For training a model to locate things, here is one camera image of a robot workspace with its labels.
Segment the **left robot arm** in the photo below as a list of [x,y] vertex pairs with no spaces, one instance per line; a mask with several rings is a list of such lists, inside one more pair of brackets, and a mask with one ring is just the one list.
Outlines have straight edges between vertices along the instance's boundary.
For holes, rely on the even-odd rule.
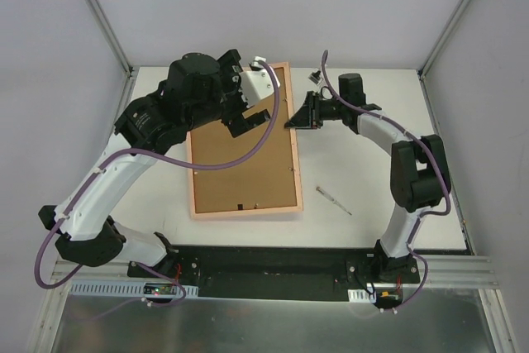
[[243,69],[237,50],[219,59],[188,53],[173,61],[157,89],[131,101],[114,125],[107,146],[72,196],[44,206],[39,216],[57,234],[55,248],[64,260],[98,267],[112,260],[156,266],[169,255],[159,232],[134,231],[116,222],[112,210],[129,188],[190,131],[221,122],[232,137],[262,124],[272,127],[278,110],[245,117],[261,100],[279,96],[279,81],[265,59]]

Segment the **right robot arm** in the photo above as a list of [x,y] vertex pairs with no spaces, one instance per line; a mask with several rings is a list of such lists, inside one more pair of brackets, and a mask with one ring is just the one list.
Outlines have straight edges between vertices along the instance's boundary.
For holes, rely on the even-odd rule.
[[307,92],[303,105],[285,122],[287,129],[316,130],[340,121],[356,135],[375,143],[390,157],[389,185],[394,200],[388,227],[375,243],[368,281],[392,283],[415,265],[413,243],[422,219],[450,198],[450,172],[438,135],[415,137],[366,100],[359,74],[342,74],[330,98]]

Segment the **clear tester screwdriver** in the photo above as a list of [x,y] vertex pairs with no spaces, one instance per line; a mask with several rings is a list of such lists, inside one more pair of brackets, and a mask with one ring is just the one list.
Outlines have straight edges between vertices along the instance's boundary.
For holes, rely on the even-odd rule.
[[349,216],[352,215],[352,213],[343,204],[341,204],[336,198],[334,198],[332,195],[330,195],[321,186],[316,186],[316,191],[319,192],[327,201],[329,201],[333,205],[337,206],[340,210],[342,210],[343,212],[345,212]]

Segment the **red picture frame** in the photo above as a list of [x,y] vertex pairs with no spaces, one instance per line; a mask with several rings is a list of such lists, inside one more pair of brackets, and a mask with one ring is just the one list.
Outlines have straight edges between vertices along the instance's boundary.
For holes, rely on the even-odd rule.
[[[303,194],[295,131],[284,124],[293,115],[290,64],[272,65],[280,82],[279,115],[259,151],[234,167],[188,172],[190,213],[198,220],[268,216],[301,212]],[[253,149],[267,125],[234,138],[220,122],[188,133],[187,158],[201,165],[219,165]]]

